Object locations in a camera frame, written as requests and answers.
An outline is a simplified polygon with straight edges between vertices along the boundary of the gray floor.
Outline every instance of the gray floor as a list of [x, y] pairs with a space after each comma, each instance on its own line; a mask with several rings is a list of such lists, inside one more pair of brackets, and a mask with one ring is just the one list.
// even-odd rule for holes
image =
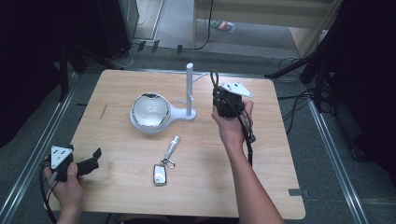
[[[235, 23], [236, 30], [232, 34], [213, 29], [210, 39], [215, 39], [215, 41], [207, 45], [201, 51], [202, 53], [183, 52], [177, 55], [175, 50], [177, 45], [183, 45], [185, 48], [189, 48], [191, 45], [192, 20], [189, 19], [191, 13], [192, 1], [167, 0], [155, 40], [160, 40], [160, 47], [171, 49], [162, 49], [154, 54], [148, 52], [139, 54], [132, 50], [130, 54], [125, 54], [116, 62], [128, 64], [133, 57], [131, 65], [126, 69], [176, 70], [182, 70], [182, 65], [186, 62], [194, 62], [198, 71], [206, 71], [213, 68], [212, 66], [218, 66], [220, 72], [224, 73], [262, 75], [275, 72], [274, 69], [278, 69], [279, 59], [299, 57], [288, 28], [237, 22]], [[199, 21], [198, 23], [197, 46], [205, 42], [206, 22]], [[206, 58], [205, 52], [223, 54]], [[280, 66], [286, 66], [290, 62], [291, 60], [286, 60]], [[78, 104], [88, 103], [96, 80], [103, 69], [96, 64], [90, 66], [86, 74], [79, 75], [76, 93], [64, 118], [60, 121], [55, 135], [53, 135], [50, 145], [59, 146], [70, 143], [78, 120], [84, 111], [84, 106]], [[278, 96], [301, 93], [304, 86], [297, 80], [298, 74], [295, 72], [277, 80]], [[1, 202], [7, 198], [9, 190], [12, 189], [17, 177], [22, 172], [23, 165], [28, 161], [31, 152], [34, 151], [37, 139], [44, 132], [51, 113], [58, 106], [58, 94], [59, 90], [55, 90], [49, 95], [43, 105], [29, 118], [17, 137], [1, 148], [0, 170], [9, 173], [1, 178]], [[290, 111], [290, 102], [279, 103], [283, 115]], [[390, 184], [387, 173], [375, 163], [362, 163], [353, 160], [350, 156], [350, 145], [345, 139], [336, 117], [331, 114], [323, 114], [323, 118], [326, 120], [337, 152], [346, 167], [354, 189], [357, 191], [369, 222], [396, 223], [396, 216], [394, 216], [396, 190]], [[300, 187], [302, 190], [308, 191], [309, 196], [304, 197], [306, 217], [303, 220], [287, 220], [287, 223], [354, 223], [355, 220], [349, 210], [346, 195], [341, 188], [328, 151], [321, 140], [317, 124], [308, 107], [296, 114], [293, 129], [288, 138]], [[36, 174], [32, 179], [32, 184], [25, 190], [25, 195], [12, 223], [48, 223], [44, 210], [41, 213], [35, 209], [42, 207]], [[107, 214], [87, 213], [83, 216], [81, 223], [105, 223], [106, 216]]]

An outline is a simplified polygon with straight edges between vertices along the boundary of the wire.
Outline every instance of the wire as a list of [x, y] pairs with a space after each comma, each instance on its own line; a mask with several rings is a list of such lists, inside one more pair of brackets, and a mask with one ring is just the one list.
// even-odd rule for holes
[[245, 142], [247, 143], [247, 159], [248, 162], [250, 163], [250, 166], [253, 166], [253, 149], [251, 148], [251, 144], [250, 144], [250, 137], [247, 131], [247, 128], [244, 125], [244, 122], [241, 120], [241, 117], [239, 117], [238, 112], [236, 111], [235, 107], [233, 107], [233, 105], [231, 104], [231, 102], [227, 99], [224, 98], [225, 101], [227, 101], [227, 103], [230, 105], [230, 107], [233, 109], [233, 112], [235, 113], [236, 117], [239, 120], [239, 123], [241, 124], [241, 128], [242, 128], [242, 133], [245, 136]]
[[110, 221], [110, 219], [111, 219], [111, 213], [109, 213], [108, 215], [107, 215], [107, 219], [106, 219], [106, 222], [105, 222], [105, 224], [108, 224], [108, 222]]
[[50, 189], [49, 194], [47, 195], [47, 203], [50, 204], [50, 195], [52, 194], [55, 187], [59, 184], [59, 181], [56, 181], [55, 185]]
[[143, 18], [143, 20], [141, 22], [139, 22], [137, 25], [141, 25], [141, 24], [145, 23], [146, 18], [144, 16], [139, 15], [139, 18]]
[[290, 62], [289, 65], [292, 65], [292, 64], [294, 63], [294, 61], [300, 61], [301, 59], [296, 59], [296, 58], [284, 58], [284, 59], [280, 60], [279, 63], [277, 64], [277, 68], [279, 69], [279, 71], [282, 70], [282, 69], [280, 68], [280, 65], [283, 63], [283, 61], [286, 61], [286, 60], [291, 60], [291, 62]]
[[214, 2], [214, 0], [212, 0], [211, 3], [210, 3], [209, 23], [207, 24], [207, 39], [206, 39], [206, 42], [198, 49], [189, 49], [189, 50], [200, 50], [200, 49], [203, 49], [206, 46], [207, 43], [212, 42], [212, 41], [209, 41], [209, 39], [210, 39], [210, 22], [212, 21], [213, 2]]
[[137, 47], [137, 45], [132, 45], [131, 48], [129, 49], [129, 56], [131, 56], [131, 62], [128, 63], [127, 65], [118, 64], [118, 63], [114, 62], [112, 59], [111, 59], [111, 62], [113, 62], [116, 66], [119, 66], [121, 68], [126, 68], [126, 67], [130, 66], [134, 62], [134, 58], [132, 57], [132, 50], [136, 47]]
[[[218, 97], [218, 88], [219, 88], [219, 73], [215, 70], [212, 69], [210, 71], [210, 79], [212, 80], [212, 84], [213, 84], [213, 97]], [[245, 142], [247, 143], [247, 159], [248, 162], [250, 163], [251, 166], [253, 166], [253, 149], [251, 148], [251, 142], [250, 140], [252, 139], [251, 137], [253, 136], [253, 131], [252, 131], [252, 121], [250, 119], [250, 117], [248, 116], [248, 112], [243, 109], [243, 111], [245, 111], [245, 113], [247, 114], [247, 121], [248, 121], [248, 129], [249, 132], [247, 131], [247, 128], [244, 125], [244, 122], [241, 120], [238, 112], [236, 111], [235, 107], [233, 106], [233, 104], [231, 104], [231, 102], [227, 99], [227, 97], [222, 97], [222, 100], [227, 101], [227, 104], [230, 106], [230, 108], [233, 110], [235, 116], [238, 118], [239, 123], [241, 124], [241, 128], [242, 128], [242, 133], [245, 137]]]
[[[290, 119], [290, 124], [289, 124], [288, 129], [286, 130], [286, 134], [289, 134], [289, 133], [290, 133], [291, 128], [292, 128], [292, 126], [293, 126], [293, 122], [294, 122], [294, 113], [295, 113], [296, 111], [302, 109], [303, 107], [305, 107], [310, 101], [312, 101], [312, 100], [314, 99], [314, 95], [313, 95], [313, 94], [311, 94], [311, 93], [308, 94], [308, 93], [307, 93], [307, 92], [313, 91], [313, 90], [314, 90], [314, 89], [309, 89], [309, 90], [303, 91], [301, 94], [296, 95], [296, 96], [278, 97], [278, 100], [287, 100], [287, 99], [293, 99], [293, 98], [295, 98], [294, 103], [293, 103], [292, 110], [291, 110], [288, 114], [286, 114], [285, 116], [282, 117], [283, 121], [286, 121], [287, 119]], [[306, 99], [308, 99], [308, 101], [305, 102], [304, 105], [302, 105], [302, 106], [300, 106], [300, 107], [297, 107], [299, 104], [301, 104], [302, 102], [304, 102]]]
[[43, 164], [40, 167], [40, 170], [38, 172], [38, 181], [39, 181], [39, 185], [40, 185], [41, 197], [43, 199], [44, 205], [47, 208], [47, 215], [49, 216], [49, 219], [51, 220], [51, 222], [53, 224], [56, 224], [56, 222], [57, 222], [56, 217], [55, 217], [55, 215], [53, 215], [52, 210], [50, 209], [50, 203], [49, 203], [49, 200], [46, 197], [46, 192], [44, 191], [43, 173], [44, 173], [44, 169], [46, 167], [47, 167], [47, 164]]

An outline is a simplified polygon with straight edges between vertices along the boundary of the black cable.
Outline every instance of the black cable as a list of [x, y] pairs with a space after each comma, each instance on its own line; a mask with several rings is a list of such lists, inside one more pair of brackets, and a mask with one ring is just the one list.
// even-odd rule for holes
[[50, 204], [49, 204], [49, 200], [46, 197], [46, 192], [44, 191], [44, 181], [43, 181], [43, 173], [44, 173], [44, 169], [47, 167], [46, 164], [43, 164], [40, 167], [40, 170], [38, 172], [38, 181], [39, 181], [39, 185], [40, 185], [40, 192], [41, 192], [41, 197], [43, 199], [44, 205], [46, 206], [47, 209], [47, 215], [49, 216], [49, 219], [51, 220], [51, 222], [53, 224], [56, 224], [57, 219], [55, 217], [55, 215], [53, 215], [52, 210], [50, 209]]
[[111, 218], [111, 213], [108, 214], [105, 224], [108, 224], [108, 222], [110, 221], [110, 218]]
[[225, 101], [227, 101], [227, 103], [230, 105], [230, 107], [233, 109], [233, 112], [235, 113], [236, 117], [239, 120], [239, 123], [241, 124], [241, 128], [242, 128], [242, 133], [244, 134], [245, 137], [245, 142], [247, 143], [247, 160], [250, 163], [250, 166], [253, 166], [253, 149], [251, 148], [251, 144], [250, 144], [250, 138], [248, 135], [248, 131], [247, 128], [244, 125], [244, 122], [241, 120], [241, 118], [238, 115], [238, 112], [236, 111], [236, 109], [233, 107], [233, 105], [231, 104], [231, 102], [227, 99], [224, 98]]
[[189, 50], [200, 50], [200, 49], [203, 49], [206, 46], [206, 44], [209, 43], [209, 39], [210, 39], [210, 22], [212, 21], [213, 2], [214, 2], [214, 0], [212, 0], [211, 3], [210, 3], [209, 23], [207, 24], [207, 39], [206, 39], [206, 42], [198, 49], [189, 49]]
[[[313, 54], [315, 53], [315, 51], [317, 51], [317, 49], [318, 49], [318, 45], [306, 57], [304, 57], [302, 59], [295, 59], [295, 60], [297, 60], [296, 63], [293, 63], [295, 60], [291, 61], [291, 64], [288, 67], [283, 68], [283, 70], [285, 70], [285, 71], [282, 71], [282, 70], [279, 69], [279, 71], [277, 71], [277, 72], [275, 72], [273, 74], [267, 74], [267, 75], [264, 75], [264, 76], [265, 77], [269, 77], [269, 78], [278, 78], [278, 77], [285, 76], [287, 73], [289, 73], [291, 71], [294, 71], [294, 72], [296, 72], [296, 73], [301, 75], [301, 73], [296, 71], [297, 68], [300, 68], [301, 66], [303, 66], [305, 64], [306, 65], [310, 65], [310, 66], [318, 66], [317, 64], [312, 64], [312, 63], [308, 62], [308, 60], [310, 60], [313, 57]], [[286, 59], [282, 59], [278, 63], [278, 68], [279, 68], [280, 63], [282, 61], [286, 60]]]
[[55, 187], [59, 184], [59, 181], [56, 181], [55, 185], [49, 190], [49, 194], [47, 195], [47, 203], [50, 204], [50, 195], [55, 189]]
[[[213, 84], [213, 94], [214, 94], [213, 97], [215, 97], [215, 94], [217, 94], [218, 88], [219, 88], [219, 73], [215, 69], [212, 69], [210, 71], [210, 79], [212, 80], [212, 84]], [[235, 113], [235, 116], [238, 118], [239, 123], [241, 124], [242, 133], [243, 133], [243, 135], [245, 137], [245, 141], [247, 143], [247, 159], [248, 159], [248, 162], [250, 163], [250, 165], [253, 166], [253, 149], [251, 148], [251, 144], [250, 144], [250, 137], [252, 136], [252, 131], [251, 131], [252, 122], [251, 122], [250, 117], [248, 116], [248, 112], [244, 109], [245, 113], [247, 114], [247, 118], [248, 118], [248, 122], [249, 122], [249, 125], [248, 125], [249, 133], [244, 125], [244, 122], [239, 117], [239, 114], [236, 111], [233, 104], [231, 104], [231, 102], [226, 97], [223, 97], [222, 99], [227, 101], [227, 104], [233, 110], [233, 112]]]
[[[291, 127], [292, 127], [292, 125], [293, 125], [293, 122], [294, 122], [294, 113], [295, 113], [296, 111], [298, 111], [299, 109], [303, 108], [304, 106], [306, 106], [306, 104], [309, 103], [309, 101], [311, 101], [311, 100], [313, 99], [313, 95], [312, 95], [312, 94], [310, 94], [310, 96], [309, 96], [309, 94], [308, 94], [308, 96], [307, 96], [307, 94], [306, 94], [308, 91], [312, 91], [312, 90], [314, 90], [314, 89], [309, 89], [309, 90], [303, 91], [300, 95], [297, 95], [297, 96], [279, 97], [279, 98], [281, 98], [281, 99], [292, 99], [292, 98], [296, 98], [296, 99], [294, 100], [292, 110], [291, 110], [287, 115], [283, 116], [283, 120], [284, 120], [284, 121], [287, 120], [287, 119], [290, 119], [290, 125], [289, 125], [289, 128], [286, 130], [286, 134], [289, 134], [289, 132], [290, 132], [290, 130], [291, 130]], [[297, 105], [300, 104], [300, 103], [302, 102], [302, 101], [299, 102], [299, 99], [301, 99], [302, 97], [309, 97], [310, 99], [309, 99], [309, 101], [308, 101], [305, 105], [303, 105], [303, 106], [297, 108]]]
[[283, 61], [286, 61], [286, 60], [291, 60], [291, 62], [290, 62], [290, 64], [289, 65], [292, 65], [293, 63], [294, 63], [294, 61], [300, 61], [301, 59], [296, 59], [296, 58], [284, 58], [284, 59], [282, 59], [282, 60], [280, 60], [279, 61], [279, 63], [277, 63], [277, 69], [279, 69], [279, 71], [280, 70], [282, 70], [281, 68], [280, 68], [280, 65], [283, 63]]

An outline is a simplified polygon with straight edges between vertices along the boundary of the white base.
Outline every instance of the white base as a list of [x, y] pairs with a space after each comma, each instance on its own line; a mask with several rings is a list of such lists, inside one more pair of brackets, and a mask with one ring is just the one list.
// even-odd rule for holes
[[169, 120], [164, 124], [161, 125], [162, 127], [155, 129], [155, 128], [145, 128], [143, 126], [140, 126], [137, 124], [136, 120], [134, 120], [134, 116], [132, 113], [132, 109], [131, 109], [131, 113], [129, 114], [130, 120], [132, 122], [132, 124], [136, 127], [137, 130], [139, 130], [142, 133], [160, 133], [165, 131], [169, 125], [171, 125], [172, 122], [176, 121], [176, 120], [185, 120], [185, 121], [193, 121], [195, 120], [196, 116], [197, 116], [197, 112], [196, 110], [194, 110], [193, 108], [191, 109], [191, 114], [187, 115], [187, 108], [177, 108], [172, 106], [170, 103], [169, 107], [170, 107], [170, 118]]

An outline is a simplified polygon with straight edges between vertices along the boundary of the person's right hand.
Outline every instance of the person's right hand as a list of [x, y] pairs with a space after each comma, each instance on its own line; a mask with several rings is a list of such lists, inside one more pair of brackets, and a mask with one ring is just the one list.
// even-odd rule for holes
[[[67, 168], [67, 181], [53, 183], [53, 194], [61, 204], [61, 217], [58, 223], [79, 223], [82, 211], [82, 177], [77, 178], [78, 167], [75, 162], [71, 162]], [[49, 167], [44, 170], [47, 180], [52, 177]]]
[[[247, 117], [250, 118], [251, 123], [253, 122], [251, 120], [251, 113], [253, 110], [253, 102], [247, 101], [247, 102], [244, 102], [244, 104], [245, 104], [246, 112], [244, 111], [243, 113], [247, 113], [248, 116], [241, 115], [240, 117], [241, 117], [242, 121], [244, 122], [244, 125], [246, 126], [245, 119]], [[242, 148], [242, 146], [245, 142], [245, 136], [242, 133], [241, 123], [239, 122], [238, 118], [226, 119], [226, 118], [220, 117], [218, 109], [214, 105], [213, 105], [213, 111], [212, 111], [212, 118], [219, 125], [219, 135], [220, 135], [221, 141], [224, 144], [225, 148], [227, 150], [230, 150], [231, 148]]]

